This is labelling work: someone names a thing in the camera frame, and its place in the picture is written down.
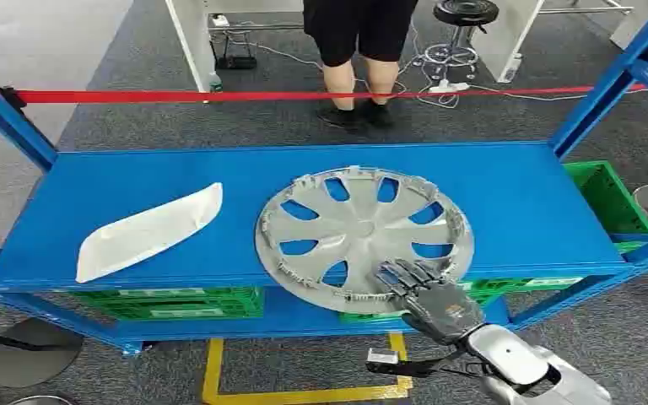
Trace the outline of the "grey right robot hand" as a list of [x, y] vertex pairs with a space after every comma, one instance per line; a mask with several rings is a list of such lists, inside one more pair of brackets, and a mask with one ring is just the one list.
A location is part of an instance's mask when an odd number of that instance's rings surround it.
[[375, 277], [402, 319], [439, 344], [454, 345], [484, 324], [478, 303], [428, 262], [383, 262]]

